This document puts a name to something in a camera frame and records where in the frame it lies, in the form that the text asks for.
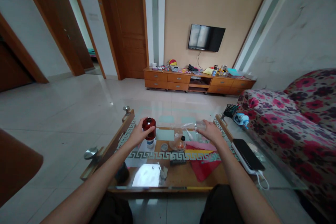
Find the hand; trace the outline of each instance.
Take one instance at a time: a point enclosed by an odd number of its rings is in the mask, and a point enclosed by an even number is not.
[[[147,117],[144,117],[140,120],[138,125],[134,128],[132,134],[129,136],[129,139],[127,140],[127,143],[130,143],[133,147],[140,144],[146,138],[146,136],[148,136],[149,133],[155,130],[155,127],[152,126],[148,130],[142,131],[142,123],[145,119],[147,119]]]
[[[197,129],[196,131],[198,133],[202,134],[204,137],[206,137],[206,139],[210,140],[215,145],[225,142],[223,140],[223,135],[221,131],[219,130],[219,128],[217,128],[216,125],[214,125],[212,122],[209,122],[207,120],[203,120],[203,122],[205,123],[205,130],[203,131],[203,130]]]

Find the greek key pattern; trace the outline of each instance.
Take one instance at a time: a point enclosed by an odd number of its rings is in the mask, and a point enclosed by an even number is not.
[[[118,147],[116,149],[119,150],[119,148],[121,146],[123,146],[123,144],[128,140],[128,138],[130,137],[132,131],[134,130],[134,127],[137,125],[137,122],[135,120],[135,118],[132,120],[131,124],[129,125],[129,127],[127,128],[125,134],[122,135],[121,139],[119,140],[119,143],[118,143]]]
[[[239,161],[238,156],[236,155],[234,149],[231,147],[231,142],[228,139],[227,135],[225,134],[223,128],[219,124],[218,120],[215,118],[214,123],[221,131],[223,138],[227,142],[228,146],[230,147],[231,152],[234,154],[236,159]],[[137,125],[136,120],[133,119],[131,124],[129,125],[125,134],[119,140],[118,147],[116,151],[128,140],[130,137],[134,127]],[[132,151],[128,158],[133,159],[166,159],[166,160],[200,160],[200,161],[220,161],[221,158],[217,153],[209,153],[209,154],[202,154],[202,153],[184,153],[184,152],[144,152],[144,151]]]
[[[225,134],[225,132],[224,132],[222,126],[220,125],[220,123],[218,122],[218,120],[217,120],[216,118],[215,118],[213,121],[214,121],[214,123],[216,124],[216,126],[219,128],[219,130],[221,131],[222,136],[223,136],[223,138],[225,139],[226,143],[228,144],[228,146],[229,146],[231,152],[233,153],[233,155],[236,157],[236,159],[237,159],[238,162],[239,162],[239,157],[237,156],[235,150],[232,148],[232,146],[231,146],[231,142],[230,142],[230,140],[228,139],[227,135]]]

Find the beige wall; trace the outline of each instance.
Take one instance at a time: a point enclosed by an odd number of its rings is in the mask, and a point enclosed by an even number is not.
[[[262,0],[166,0],[164,63],[197,65],[199,50],[188,48],[192,23],[226,28],[219,52],[202,51],[200,66],[232,67]]]

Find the dark pants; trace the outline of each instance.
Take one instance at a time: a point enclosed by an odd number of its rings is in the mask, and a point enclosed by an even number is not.
[[[128,202],[107,192],[90,220],[91,224],[131,224],[132,211]],[[209,193],[200,224],[244,223],[229,185],[216,185]]]

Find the blue toy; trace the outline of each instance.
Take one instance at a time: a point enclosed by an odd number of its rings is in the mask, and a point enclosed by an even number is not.
[[[243,113],[237,113],[233,120],[238,124],[238,125],[244,125],[245,128],[248,129],[247,125],[249,123],[249,116],[244,115]]]

